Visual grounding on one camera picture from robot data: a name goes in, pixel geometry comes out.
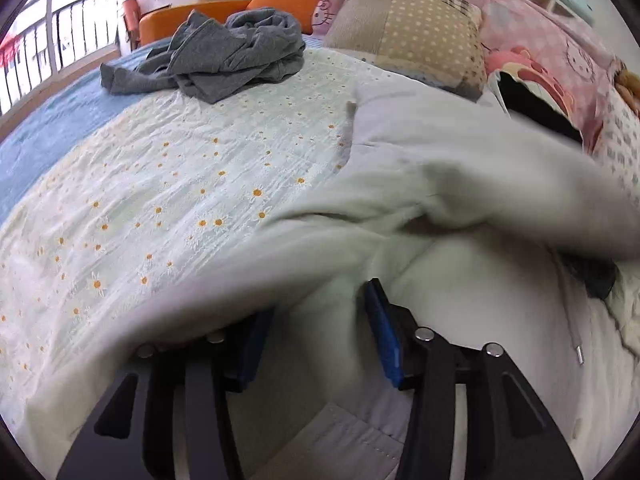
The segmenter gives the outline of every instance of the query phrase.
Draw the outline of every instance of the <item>pink plush toy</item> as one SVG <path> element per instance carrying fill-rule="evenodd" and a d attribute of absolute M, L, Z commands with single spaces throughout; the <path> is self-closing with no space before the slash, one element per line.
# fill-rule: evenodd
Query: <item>pink plush toy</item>
<path fill-rule="evenodd" d="M 487 75 L 496 70 L 509 73 L 515 80 L 531 81 L 542 86 L 551 98 L 558 104 L 567 118 L 573 123 L 574 96 L 562 88 L 558 80 L 553 77 L 540 63 L 531 59 L 526 48 L 515 46 L 509 51 L 497 50 L 489 54 L 484 60 Z"/>

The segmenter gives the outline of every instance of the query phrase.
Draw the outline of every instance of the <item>stuffed animal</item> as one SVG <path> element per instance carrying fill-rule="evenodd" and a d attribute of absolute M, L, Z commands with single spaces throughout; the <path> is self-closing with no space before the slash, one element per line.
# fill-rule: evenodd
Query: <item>stuffed animal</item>
<path fill-rule="evenodd" d="M 615 83 L 620 97 L 640 117 L 640 77 L 625 68 L 616 74 Z"/>
<path fill-rule="evenodd" d="M 484 64 L 487 75 L 500 70 L 510 74 L 516 81 L 537 83 L 554 100 L 567 119 L 574 122 L 574 96 L 565 90 L 546 68 L 532 60 L 526 48 L 515 46 L 511 50 L 496 50 L 486 57 Z"/>

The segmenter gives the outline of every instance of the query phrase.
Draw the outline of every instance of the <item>brown plush toy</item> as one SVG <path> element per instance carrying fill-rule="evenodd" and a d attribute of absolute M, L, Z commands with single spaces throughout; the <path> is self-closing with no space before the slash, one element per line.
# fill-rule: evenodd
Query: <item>brown plush toy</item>
<path fill-rule="evenodd" d="M 626 68 L 616 74 L 616 90 L 624 102 L 640 117 L 640 77 Z"/>

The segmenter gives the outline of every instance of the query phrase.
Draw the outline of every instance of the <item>drawstring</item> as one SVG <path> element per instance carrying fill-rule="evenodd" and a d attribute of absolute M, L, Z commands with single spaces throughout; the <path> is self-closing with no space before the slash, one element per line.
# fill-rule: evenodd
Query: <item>drawstring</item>
<path fill-rule="evenodd" d="M 562 301 L 562 307 L 564 308 L 564 315 L 566 316 L 567 324 L 569 325 L 569 335 L 571 336 L 571 345 L 575 349 L 575 353 L 578 357 L 578 364 L 582 366 L 584 364 L 584 354 L 582 353 L 582 339 L 580 338 L 580 331 L 577 328 L 577 321 L 573 316 L 570 302 L 570 286 L 566 277 L 566 270 L 558 253 L 549 249 L 551 259 L 556 266 L 556 273 L 558 274 L 558 288 L 560 289 L 560 298 Z"/>

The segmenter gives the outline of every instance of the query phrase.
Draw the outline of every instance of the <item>black fabric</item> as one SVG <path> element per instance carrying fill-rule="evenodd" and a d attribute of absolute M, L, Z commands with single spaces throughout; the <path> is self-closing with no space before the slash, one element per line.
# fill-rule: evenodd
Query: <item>black fabric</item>
<path fill-rule="evenodd" d="M 500 72 L 498 87 L 507 110 L 524 115 L 548 130 L 582 145 L 580 130 L 576 130 L 569 119 L 532 94 L 525 84 L 516 81 L 511 74 Z"/>
<path fill-rule="evenodd" d="M 576 130 L 566 117 L 532 94 L 523 83 L 517 82 L 510 74 L 500 72 L 498 88 L 508 110 L 524 115 L 553 133 L 582 145 L 580 131 Z M 569 272 L 584 283 L 590 298 L 604 300 L 609 295 L 618 273 L 618 268 L 612 260 L 596 260 L 568 253 L 560 253 L 560 257 Z"/>

